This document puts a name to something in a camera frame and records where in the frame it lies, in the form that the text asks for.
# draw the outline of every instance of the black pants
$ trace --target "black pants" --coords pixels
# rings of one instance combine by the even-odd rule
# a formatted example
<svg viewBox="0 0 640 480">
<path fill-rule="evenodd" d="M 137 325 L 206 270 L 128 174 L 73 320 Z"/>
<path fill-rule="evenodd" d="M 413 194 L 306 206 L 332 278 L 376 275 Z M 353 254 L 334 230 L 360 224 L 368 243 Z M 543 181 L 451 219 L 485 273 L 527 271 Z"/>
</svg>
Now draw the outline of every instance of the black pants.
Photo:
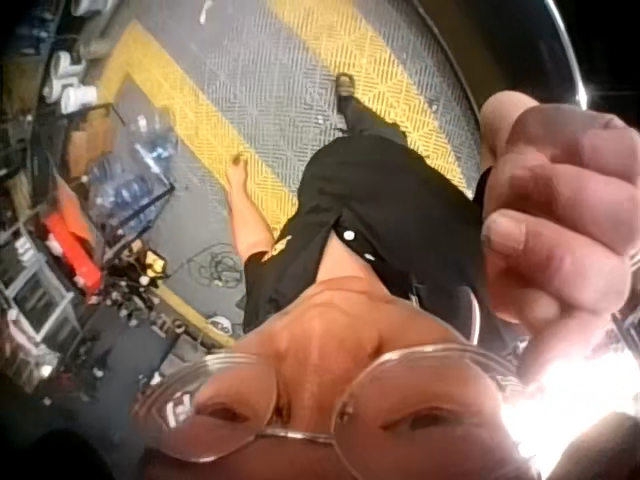
<svg viewBox="0 0 640 480">
<path fill-rule="evenodd" d="M 338 113 L 344 117 L 349 135 L 378 135 L 407 145 L 407 136 L 397 123 L 387 122 L 356 97 L 338 97 Z"/>
</svg>

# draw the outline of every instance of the eyeglasses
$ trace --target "eyeglasses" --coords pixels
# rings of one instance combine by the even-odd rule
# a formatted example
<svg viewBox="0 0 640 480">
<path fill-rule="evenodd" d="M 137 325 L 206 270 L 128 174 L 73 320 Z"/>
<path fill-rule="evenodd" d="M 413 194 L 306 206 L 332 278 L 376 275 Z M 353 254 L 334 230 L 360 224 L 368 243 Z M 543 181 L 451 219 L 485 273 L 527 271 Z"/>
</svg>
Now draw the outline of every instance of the eyeglasses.
<svg viewBox="0 0 640 480">
<path fill-rule="evenodd" d="M 335 448 L 356 478 L 535 478 L 501 420 L 522 387 L 508 363 L 475 347 L 382 355 L 337 400 L 327 434 L 277 424 L 278 384 L 259 357 L 211 355 L 157 385 L 134 416 L 152 447 L 186 462 L 286 437 Z"/>
</svg>

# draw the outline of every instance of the black shirt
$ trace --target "black shirt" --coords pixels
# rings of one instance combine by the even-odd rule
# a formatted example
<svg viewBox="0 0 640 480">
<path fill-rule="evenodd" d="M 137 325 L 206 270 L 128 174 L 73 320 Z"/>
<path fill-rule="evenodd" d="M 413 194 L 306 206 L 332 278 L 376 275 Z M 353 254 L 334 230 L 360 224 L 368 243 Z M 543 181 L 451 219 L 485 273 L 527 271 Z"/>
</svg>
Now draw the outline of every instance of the black shirt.
<svg viewBox="0 0 640 480">
<path fill-rule="evenodd" d="M 509 327 L 488 308 L 481 207 L 418 153 L 375 135 L 338 138 L 309 160 L 298 200 L 272 251 L 245 264 L 245 332 L 314 283 L 333 230 L 391 294 L 417 300 L 464 336 L 470 288 L 480 305 L 479 345 L 506 351 Z"/>
</svg>

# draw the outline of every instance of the person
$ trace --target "person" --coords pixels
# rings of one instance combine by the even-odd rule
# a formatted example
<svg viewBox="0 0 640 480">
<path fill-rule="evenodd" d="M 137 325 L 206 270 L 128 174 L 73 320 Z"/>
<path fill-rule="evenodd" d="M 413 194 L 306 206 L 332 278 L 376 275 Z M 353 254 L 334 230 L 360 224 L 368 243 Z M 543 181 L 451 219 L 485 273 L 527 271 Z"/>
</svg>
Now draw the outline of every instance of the person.
<svg viewBox="0 0 640 480">
<path fill-rule="evenodd" d="M 526 331 L 519 375 L 535 381 L 623 304 L 640 138 L 498 93 L 469 200 L 355 93 L 339 74 L 347 135 L 310 159 L 277 238 L 246 161 L 229 167 L 247 335 L 138 408 L 168 425 L 147 478 L 536 478 L 501 421 L 517 382 L 499 357 Z"/>
</svg>

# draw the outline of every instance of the shoe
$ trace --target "shoe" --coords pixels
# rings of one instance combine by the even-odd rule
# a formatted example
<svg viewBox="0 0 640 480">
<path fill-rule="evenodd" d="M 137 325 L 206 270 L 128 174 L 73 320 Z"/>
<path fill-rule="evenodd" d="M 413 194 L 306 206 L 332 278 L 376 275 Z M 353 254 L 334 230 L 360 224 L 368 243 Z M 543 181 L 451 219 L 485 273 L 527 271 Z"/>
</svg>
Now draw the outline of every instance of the shoe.
<svg viewBox="0 0 640 480">
<path fill-rule="evenodd" d="M 336 96 L 338 98 L 353 97 L 356 93 L 356 81 L 353 75 L 341 72 L 336 75 Z"/>
</svg>

